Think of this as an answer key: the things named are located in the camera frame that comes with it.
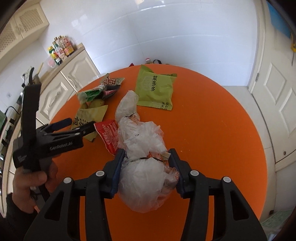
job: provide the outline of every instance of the potato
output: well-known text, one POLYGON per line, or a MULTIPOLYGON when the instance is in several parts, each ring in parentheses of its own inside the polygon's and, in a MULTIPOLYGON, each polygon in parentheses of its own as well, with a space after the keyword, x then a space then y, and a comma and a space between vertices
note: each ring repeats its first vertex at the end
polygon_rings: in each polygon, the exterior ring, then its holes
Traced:
POLYGON ((87 103, 84 103, 80 106, 80 109, 88 109, 89 106, 87 105, 87 103))
POLYGON ((89 108, 100 107, 105 104, 105 101, 101 99, 95 99, 89 104, 89 108))

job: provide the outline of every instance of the human hand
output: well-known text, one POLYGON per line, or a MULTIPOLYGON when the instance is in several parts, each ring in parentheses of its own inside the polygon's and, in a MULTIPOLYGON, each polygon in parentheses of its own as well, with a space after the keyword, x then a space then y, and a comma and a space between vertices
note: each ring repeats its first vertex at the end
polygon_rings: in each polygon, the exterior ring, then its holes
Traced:
POLYGON ((33 213, 36 202, 30 196, 30 187, 45 184, 47 190, 53 192, 57 187, 57 171, 58 167, 54 162, 49 167, 48 176, 42 171, 23 173, 23 167, 17 168, 12 182, 14 204, 25 213, 33 213))

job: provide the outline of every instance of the power cord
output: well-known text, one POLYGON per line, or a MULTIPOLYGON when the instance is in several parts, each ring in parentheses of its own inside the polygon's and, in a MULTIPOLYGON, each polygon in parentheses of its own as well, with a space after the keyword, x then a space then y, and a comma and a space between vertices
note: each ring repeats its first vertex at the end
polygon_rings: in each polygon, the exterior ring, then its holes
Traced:
POLYGON ((13 106, 9 106, 7 109, 6 109, 6 111, 5 111, 5 115, 7 114, 7 111, 9 110, 9 108, 13 108, 14 110, 15 110, 15 112, 19 115, 19 112, 17 112, 17 110, 13 107, 13 106))

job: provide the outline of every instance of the yellow paper bag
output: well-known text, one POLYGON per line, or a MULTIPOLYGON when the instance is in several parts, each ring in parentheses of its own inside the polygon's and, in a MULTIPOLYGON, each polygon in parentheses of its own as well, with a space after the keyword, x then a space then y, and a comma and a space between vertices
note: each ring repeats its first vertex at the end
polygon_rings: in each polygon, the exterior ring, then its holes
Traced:
MULTIPOLYGON (((103 105, 100 107, 89 108, 89 109, 78 109, 76 116, 73 120, 73 123, 71 125, 71 130, 75 129, 78 126, 84 125, 90 121, 101 122, 105 116, 107 108, 108 108, 108 105, 103 105)), ((84 136, 84 138, 92 142, 94 138, 96 138, 97 134, 98 133, 94 131, 84 136)))

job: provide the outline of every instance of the round table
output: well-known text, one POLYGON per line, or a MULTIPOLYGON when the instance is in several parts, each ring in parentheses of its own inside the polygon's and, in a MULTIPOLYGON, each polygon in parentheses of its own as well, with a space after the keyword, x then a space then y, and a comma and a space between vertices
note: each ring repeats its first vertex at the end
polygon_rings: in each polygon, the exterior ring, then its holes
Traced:
MULTIPOLYGON (((257 130, 243 107, 223 87, 189 69, 172 65, 148 65, 155 73, 177 73, 173 84, 172 111, 138 106, 141 121, 153 121, 161 126, 167 149, 175 148, 180 159, 189 162, 207 177, 229 176, 240 189, 256 216, 263 209, 267 170, 265 154, 257 130)), ((135 90, 140 66, 115 71, 110 77, 125 77, 121 89, 106 101, 104 120, 114 119, 115 110, 128 90, 135 90)), ((99 80, 84 90, 96 87, 99 80)), ((74 118, 79 102, 73 96, 56 114, 52 122, 74 118)), ((62 154, 55 159, 59 167, 58 180, 86 178, 113 160, 100 138, 84 147, 62 154)), ((188 199, 174 190, 170 198, 156 211, 145 214, 130 210, 117 195, 105 200, 113 241, 120 240, 180 240, 188 210, 188 199)), ((81 198, 81 240, 85 238, 84 198, 81 198)), ((207 240, 212 240, 213 198, 210 197, 207 240)))

